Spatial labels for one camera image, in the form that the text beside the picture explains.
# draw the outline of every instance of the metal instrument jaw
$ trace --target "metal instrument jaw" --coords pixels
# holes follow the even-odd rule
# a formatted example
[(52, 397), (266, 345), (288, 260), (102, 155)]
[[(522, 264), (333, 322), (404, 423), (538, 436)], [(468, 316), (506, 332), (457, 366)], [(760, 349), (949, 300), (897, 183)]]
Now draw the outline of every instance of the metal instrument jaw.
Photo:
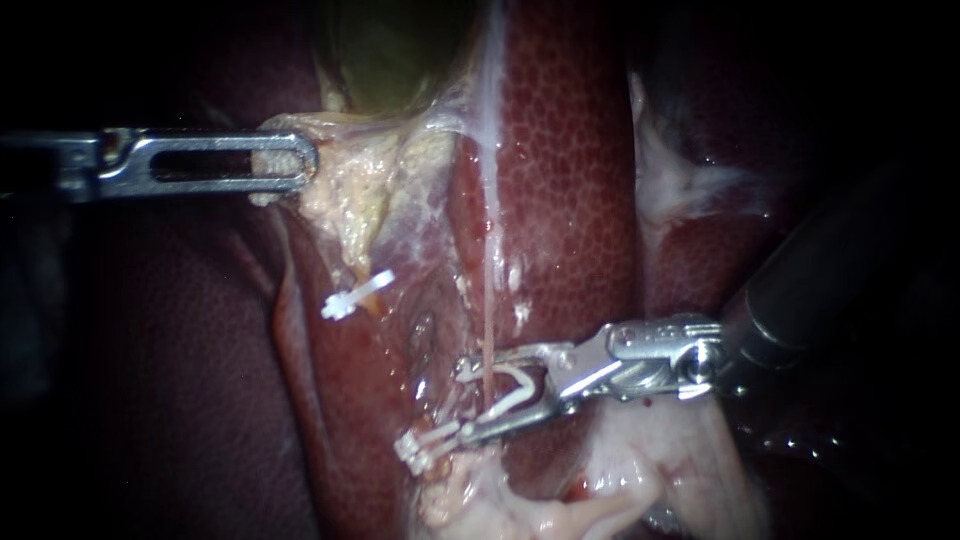
[[(498, 352), (495, 366), (541, 366), (547, 374), (534, 404), (495, 418), (465, 423), (457, 438), (477, 446), (579, 410), (595, 396), (630, 401), (676, 393), (690, 399), (709, 392), (723, 362), (720, 324), (698, 315), (605, 324), (590, 339), (539, 343)], [(460, 359), (458, 372), (476, 372), (479, 357)]]
[[(49, 152), (56, 161), (52, 186), (69, 203), (200, 193), (289, 192), (317, 170), (316, 148), (293, 131), (213, 132), (115, 128), (95, 132), (0, 133), (0, 148)], [(287, 151), (298, 158), (289, 174), (256, 176), (213, 171), (203, 178), (161, 178), (154, 158), (163, 153)]]

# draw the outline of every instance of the white plastic clip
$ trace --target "white plastic clip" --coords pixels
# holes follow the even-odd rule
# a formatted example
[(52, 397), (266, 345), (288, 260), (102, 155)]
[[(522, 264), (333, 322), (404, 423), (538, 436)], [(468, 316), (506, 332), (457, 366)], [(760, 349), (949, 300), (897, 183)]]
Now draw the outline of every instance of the white plastic clip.
[(394, 279), (392, 270), (384, 270), (352, 291), (332, 294), (320, 310), (320, 315), (324, 319), (339, 321), (357, 310), (357, 302), (393, 283)]

